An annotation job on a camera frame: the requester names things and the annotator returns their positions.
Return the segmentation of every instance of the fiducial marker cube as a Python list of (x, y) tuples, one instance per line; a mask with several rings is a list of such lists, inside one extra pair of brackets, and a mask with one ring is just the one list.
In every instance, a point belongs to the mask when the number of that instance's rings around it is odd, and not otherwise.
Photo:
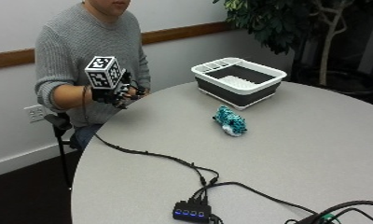
[(84, 72), (92, 89), (113, 90), (121, 80), (125, 69), (120, 69), (115, 57), (96, 56), (87, 65)]

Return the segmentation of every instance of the man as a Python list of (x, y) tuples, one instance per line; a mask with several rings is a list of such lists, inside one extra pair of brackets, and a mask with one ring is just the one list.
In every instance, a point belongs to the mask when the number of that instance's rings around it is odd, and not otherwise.
[[(84, 0), (45, 24), (36, 40), (37, 102), (55, 112), (67, 112), (81, 148), (120, 111), (112, 104), (93, 101), (91, 89), (84, 87), (89, 83), (84, 68), (93, 57), (115, 56), (120, 68), (131, 72), (145, 88), (144, 94), (149, 93), (140, 25), (127, 11), (129, 1)], [(136, 90), (131, 89), (128, 94), (136, 94)]]

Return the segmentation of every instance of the hand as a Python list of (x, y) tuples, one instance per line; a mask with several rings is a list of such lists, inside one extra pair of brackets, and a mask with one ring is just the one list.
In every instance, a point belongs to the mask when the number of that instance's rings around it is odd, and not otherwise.
[(139, 96), (139, 99), (149, 95), (149, 89), (145, 89), (145, 92), (143, 95), (137, 94), (137, 90), (135, 87), (129, 87), (128, 93), (124, 95), (128, 98), (132, 98), (133, 96)]

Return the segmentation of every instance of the wire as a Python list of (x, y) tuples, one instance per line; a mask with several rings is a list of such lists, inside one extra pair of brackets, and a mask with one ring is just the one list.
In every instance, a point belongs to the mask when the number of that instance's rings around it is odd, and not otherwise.
[(373, 201), (351, 201), (351, 202), (347, 202), (347, 203), (337, 204), (333, 207), (327, 208), (323, 212), (321, 212), (315, 216), (315, 218), (311, 220), (310, 223), (311, 224), (315, 223), (321, 217), (323, 217), (326, 214), (337, 211), (338, 209), (342, 209), (342, 208), (346, 208), (346, 207), (350, 207), (350, 206), (354, 206), (354, 205), (373, 205)]
[(85, 125), (89, 126), (88, 124), (88, 116), (87, 116), (87, 111), (85, 111), (85, 92), (87, 92), (87, 88), (89, 85), (84, 86), (84, 92), (83, 92), (83, 110), (84, 110), (84, 120), (85, 120)]
[(213, 222), (213, 224), (218, 224), (218, 222), (224, 224), (221, 217), (216, 216), (214, 214), (210, 214), (210, 221)]
[(285, 224), (289, 224), (289, 222), (294, 222), (294, 223), (297, 223), (298, 221), (296, 220), (296, 219), (289, 219), (286, 222), (285, 222)]
[(241, 184), (241, 183), (238, 183), (238, 182), (222, 182), (222, 183), (212, 184), (212, 185), (209, 185), (209, 186), (206, 186), (206, 187), (198, 189), (198, 190), (196, 191), (196, 193), (194, 193), (194, 196), (196, 196), (202, 190), (205, 190), (205, 189), (216, 188), (216, 187), (225, 186), (225, 185), (237, 185), (238, 187), (250, 190), (250, 191), (254, 192), (256, 194), (261, 195), (262, 197), (268, 198), (269, 200), (272, 200), (272, 201), (274, 201), (274, 202), (277, 202), (277, 203), (282, 203), (282, 204), (285, 204), (285, 205), (288, 205), (288, 206), (299, 208), (299, 209), (302, 209), (302, 210), (310, 212), (310, 213), (314, 214), (314, 215), (317, 214), (317, 212), (314, 212), (314, 211), (310, 210), (309, 208), (305, 208), (303, 206), (301, 206), (301, 205), (298, 205), (298, 204), (289, 203), (289, 202), (286, 202), (286, 201), (282, 201), (282, 200), (280, 200), (280, 199), (276, 199), (276, 198), (273, 198), (272, 196), (269, 196), (268, 194), (260, 192), (258, 190), (250, 188), (249, 186), (246, 186), (246, 185), (244, 185), (244, 184)]
[(202, 177), (201, 173), (198, 170), (205, 170), (205, 171), (209, 171), (212, 173), (216, 174), (216, 178), (220, 178), (220, 173), (216, 171), (216, 170), (212, 170), (212, 169), (208, 169), (208, 168), (204, 168), (204, 167), (200, 167), (200, 166), (196, 166), (193, 163), (189, 163), (181, 159), (178, 159), (177, 157), (172, 157), (172, 156), (168, 156), (168, 155), (162, 155), (162, 154), (157, 154), (157, 153), (152, 153), (152, 152), (148, 152), (148, 151), (137, 151), (137, 150), (132, 150), (132, 149), (127, 149), (127, 148), (123, 148), (120, 146), (116, 146), (111, 143), (108, 143), (107, 141), (104, 141), (99, 135), (95, 133), (95, 136), (100, 139), (100, 141), (108, 145), (109, 147), (115, 148), (116, 150), (124, 152), (124, 153), (129, 153), (129, 154), (137, 154), (137, 155), (145, 155), (145, 156), (152, 156), (152, 157), (160, 157), (160, 158), (164, 158), (164, 159), (168, 159), (168, 160), (172, 160), (172, 161), (176, 161), (177, 163), (180, 163), (181, 165), (192, 168), (196, 170), (196, 172), (200, 174), (200, 177)]
[(200, 192), (200, 194), (197, 195), (197, 197), (192, 197), (194, 200), (197, 199), (197, 198), (200, 198), (200, 200), (201, 200), (201, 198), (202, 198), (202, 193), (204, 193), (204, 195), (205, 195), (205, 197), (208, 197), (208, 190), (202, 190), (201, 192)]
[(366, 216), (373, 221), (373, 217), (366, 212), (363, 212), (358, 208), (351, 207), (351, 208), (346, 208), (346, 210), (343, 210), (334, 217), (331, 217), (329, 220), (326, 220), (326, 222), (323, 222), (323, 224), (331, 223), (333, 220), (335, 220), (339, 216), (342, 216), (346, 212), (350, 212), (350, 211), (355, 211), (355, 212), (361, 213), (363, 216)]
[(133, 85), (129, 85), (132, 88), (135, 88), (136, 89), (136, 91), (140, 91), (140, 92), (143, 92), (143, 90), (141, 90), (141, 88), (140, 88), (140, 86), (133, 86)]
[(132, 80), (132, 82), (135, 82), (135, 83), (136, 83), (136, 85), (137, 85), (137, 88), (136, 88), (136, 89), (143, 88), (143, 86), (139, 84), (139, 82), (137, 82), (135, 79)]

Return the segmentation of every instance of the chair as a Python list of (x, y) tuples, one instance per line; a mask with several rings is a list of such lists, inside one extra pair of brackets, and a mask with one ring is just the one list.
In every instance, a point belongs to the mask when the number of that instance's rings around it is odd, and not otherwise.
[(57, 113), (57, 115), (47, 114), (45, 120), (52, 124), (53, 135), (57, 139), (59, 148), (60, 148), (65, 184), (67, 184), (68, 188), (72, 189), (72, 184), (71, 184), (68, 169), (67, 169), (67, 163), (65, 163), (64, 146), (68, 145), (71, 148), (75, 148), (77, 150), (81, 150), (81, 147), (79, 146), (79, 143), (76, 141), (73, 134), (72, 134), (69, 140), (63, 140), (65, 131), (72, 129), (72, 124), (69, 122), (69, 116), (67, 115), (67, 113)]

